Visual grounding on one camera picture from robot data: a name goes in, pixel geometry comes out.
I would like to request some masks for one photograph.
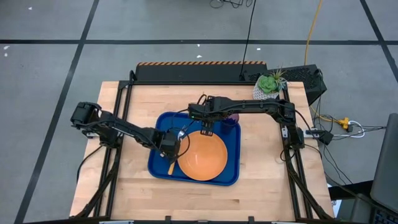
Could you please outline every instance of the black floor stripe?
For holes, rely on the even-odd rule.
[[[80,40],[0,40],[0,44],[79,44]]]
[[[306,40],[249,40],[249,44],[305,45]],[[85,44],[156,45],[156,44],[246,44],[246,40],[86,40]],[[378,40],[311,40],[311,45],[377,45]]]
[[[369,22],[371,23],[371,26],[373,28],[373,31],[374,31],[377,39],[380,41],[381,49],[383,49],[384,55],[386,56],[387,62],[391,67],[392,73],[394,74],[394,76],[398,82],[398,68],[397,68],[396,61],[392,57],[391,52],[388,49],[388,46],[386,44],[386,41],[384,41],[384,38],[381,35],[381,32],[376,24],[376,21],[373,18],[373,15],[371,13],[371,10],[369,9],[368,4],[366,3],[365,0],[361,0],[361,4],[362,4],[363,9],[365,10],[366,16],[369,19]]]
[[[19,207],[17,217],[16,217],[14,223],[23,223],[23,221],[25,219],[26,212],[27,212],[27,209],[30,204],[30,200],[32,199],[34,190],[37,185],[37,181],[39,180],[40,173],[41,173],[43,165],[44,165],[45,158],[47,157],[47,153],[50,148],[51,140],[54,135],[55,128],[57,127],[57,123],[60,118],[61,111],[62,111],[63,105],[65,103],[65,99],[67,97],[68,90],[70,88],[70,84],[72,82],[73,75],[75,74],[75,70],[76,70],[77,64],[79,62],[81,51],[83,50],[84,40],[87,38],[87,34],[90,29],[91,22],[93,21],[94,14],[95,14],[95,11],[96,11],[96,8],[98,5],[98,1],[99,0],[94,0],[93,5],[91,7],[90,13],[88,15],[88,19],[86,21],[85,28],[83,30],[78,47],[76,49],[75,56],[73,57],[72,64],[70,65],[70,68],[69,68],[68,75],[66,77],[65,83],[63,84],[60,98],[58,99],[57,106],[55,107],[55,111],[52,116],[49,129],[47,130],[47,134],[45,135],[45,139],[44,139],[42,148],[40,150],[39,157],[37,158],[36,165],[34,167],[32,176],[30,177],[29,184],[26,188],[24,197],[22,199],[22,202]]]
[[[398,40],[385,40],[387,45],[398,45]]]
[[[0,40],[0,44],[79,44],[80,40]],[[249,40],[249,44],[305,45],[306,40]],[[157,45],[157,44],[246,44],[246,40],[85,40],[84,44]],[[311,40],[310,45],[378,45],[378,40]],[[398,45],[391,40],[389,45]]]

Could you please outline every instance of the yellow cable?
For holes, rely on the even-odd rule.
[[[317,11],[315,12],[315,17],[313,18],[312,25],[311,25],[311,29],[310,29],[310,32],[308,33],[307,44],[305,45],[304,65],[307,65],[308,46],[310,45],[311,35],[312,35],[312,32],[313,32],[313,28],[315,27],[315,23],[317,22],[318,14],[319,14],[319,11],[320,11],[320,9],[321,9],[322,2],[323,2],[323,0],[319,0],[318,9],[317,9]],[[314,113],[315,113],[317,116],[319,116],[322,120],[324,120],[324,121],[329,121],[329,122],[333,122],[333,121],[334,121],[334,122],[336,122],[336,123],[339,123],[338,121],[331,120],[331,119],[324,118],[324,117],[320,116],[320,115],[318,114],[318,112],[313,108],[313,106],[310,106],[310,107],[311,107],[311,109],[314,111]]]
[[[307,52],[308,52],[308,46],[310,45],[310,39],[311,39],[313,27],[315,27],[315,23],[317,22],[318,13],[319,13],[319,11],[320,11],[320,9],[321,9],[322,2],[323,2],[323,0],[319,0],[318,9],[317,9],[317,11],[315,12],[315,17],[313,18],[312,25],[311,25],[311,29],[310,29],[310,32],[308,33],[307,44],[305,45],[304,65],[307,65]]]

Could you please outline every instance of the orange and black warning tape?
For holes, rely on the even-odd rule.
[[[242,61],[212,61],[212,62],[140,62],[141,65],[239,65]],[[244,64],[265,65],[264,61],[244,61]]]

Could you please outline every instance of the orange bowl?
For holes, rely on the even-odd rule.
[[[226,146],[216,134],[204,136],[200,131],[189,134],[190,146],[188,151],[179,157],[178,165],[182,172],[194,180],[211,180],[218,176],[225,168],[228,153]],[[187,150],[188,138],[182,139],[180,151]]]

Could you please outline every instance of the floor tile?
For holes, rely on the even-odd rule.
[[[398,2],[394,0],[367,0],[369,9],[384,40],[398,40]]]
[[[398,62],[398,46],[393,46],[390,45],[388,46],[388,49],[390,50],[390,53],[392,55],[392,58],[396,61],[396,63]]]
[[[80,39],[93,0],[0,1],[0,39]]]
[[[245,39],[250,13],[209,1],[100,1],[88,39]]]
[[[0,222],[13,223],[76,45],[4,47],[0,45]]]
[[[318,3],[318,0],[257,1],[251,39],[306,40]],[[377,39],[359,1],[324,0],[312,40]]]

